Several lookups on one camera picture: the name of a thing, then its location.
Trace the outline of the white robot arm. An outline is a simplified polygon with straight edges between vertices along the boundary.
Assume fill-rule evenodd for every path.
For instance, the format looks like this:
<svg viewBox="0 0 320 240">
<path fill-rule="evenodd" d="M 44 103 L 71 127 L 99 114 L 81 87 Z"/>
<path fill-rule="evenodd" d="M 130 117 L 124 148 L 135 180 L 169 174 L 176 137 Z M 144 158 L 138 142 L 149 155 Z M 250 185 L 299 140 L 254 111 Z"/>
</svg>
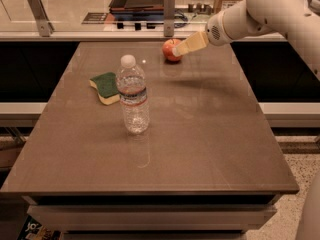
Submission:
<svg viewBox="0 0 320 240">
<path fill-rule="evenodd" d="M 211 43 L 221 46 L 245 37 L 277 32 L 294 48 L 314 76 L 320 68 L 320 18 L 307 0 L 242 0 L 213 15 L 204 33 L 185 41 L 186 54 Z M 302 192 L 279 200 L 279 213 L 246 240 L 320 240 L 320 172 L 315 154 L 287 154 Z"/>
</svg>

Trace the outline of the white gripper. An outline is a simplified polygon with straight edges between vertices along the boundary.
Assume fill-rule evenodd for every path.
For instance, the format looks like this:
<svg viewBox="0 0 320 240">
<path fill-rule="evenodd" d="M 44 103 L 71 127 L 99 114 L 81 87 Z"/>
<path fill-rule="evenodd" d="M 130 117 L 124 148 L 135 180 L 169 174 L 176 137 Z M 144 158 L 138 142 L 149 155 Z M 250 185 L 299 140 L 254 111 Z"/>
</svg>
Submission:
<svg viewBox="0 0 320 240">
<path fill-rule="evenodd" d="M 204 31 L 199 31 L 190 35 L 172 48 L 173 55 L 179 57 L 203 49 L 209 42 L 215 46 L 231 43 L 232 39 L 227 35 L 227 32 L 224 29 L 223 17 L 223 12 L 213 15 L 206 24 L 206 33 Z"/>
</svg>

